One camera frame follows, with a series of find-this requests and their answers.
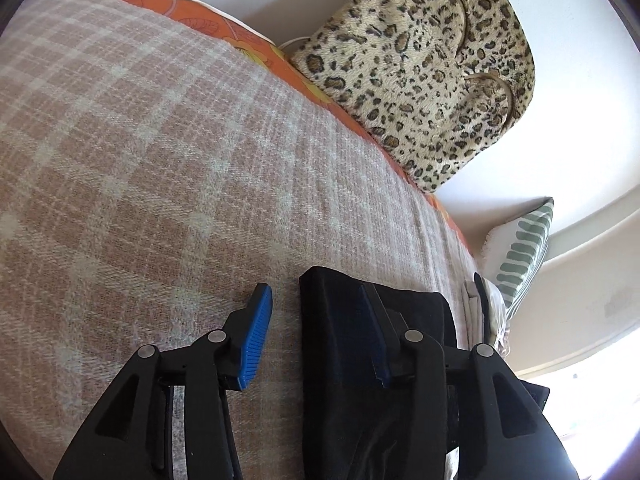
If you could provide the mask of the green striped white pillow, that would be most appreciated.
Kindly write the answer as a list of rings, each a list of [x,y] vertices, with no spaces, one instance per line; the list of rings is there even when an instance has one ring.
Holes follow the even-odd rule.
[[[480,268],[500,290],[511,321],[546,258],[554,200],[493,228],[480,251]]]

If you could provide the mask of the black short-sleeved top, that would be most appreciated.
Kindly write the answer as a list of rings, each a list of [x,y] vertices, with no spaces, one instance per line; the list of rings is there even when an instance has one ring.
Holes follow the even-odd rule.
[[[384,307],[411,328],[460,349],[446,299],[357,280],[316,266],[299,280],[303,351],[303,456],[309,479],[405,479],[408,382],[384,387],[372,364],[372,314],[362,291],[375,286]],[[527,385],[539,405],[548,390]]]

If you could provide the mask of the stack of folded clothes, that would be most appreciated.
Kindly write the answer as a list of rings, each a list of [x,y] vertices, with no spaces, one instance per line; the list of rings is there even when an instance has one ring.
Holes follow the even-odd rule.
[[[464,282],[462,288],[463,314],[468,347],[489,344],[505,358],[508,343],[508,309],[498,287],[479,273]]]

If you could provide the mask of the orange floral bed sheet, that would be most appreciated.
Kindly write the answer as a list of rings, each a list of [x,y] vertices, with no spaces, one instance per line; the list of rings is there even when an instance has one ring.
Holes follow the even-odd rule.
[[[415,256],[425,249],[472,249],[444,207],[417,188],[380,144],[288,62],[270,40],[198,0],[122,0],[197,32],[240,63],[238,95],[258,84],[267,117],[244,145],[267,156],[233,167],[272,226],[292,220],[288,252],[336,260],[347,243],[358,255]]]

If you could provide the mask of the pink plaid blanket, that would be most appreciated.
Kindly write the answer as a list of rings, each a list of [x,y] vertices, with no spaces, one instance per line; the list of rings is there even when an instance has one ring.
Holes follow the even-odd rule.
[[[247,479],[298,479],[298,279],[440,292],[469,344],[476,265],[378,146],[228,42],[122,0],[26,0],[1,37],[1,419],[50,478],[142,344],[172,349],[270,285],[229,398]]]

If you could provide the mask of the leopard print cushion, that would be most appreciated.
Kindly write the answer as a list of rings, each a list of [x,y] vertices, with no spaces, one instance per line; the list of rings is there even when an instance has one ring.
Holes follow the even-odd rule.
[[[291,62],[427,193],[513,127],[535,88],[509,0],[350,0]]]

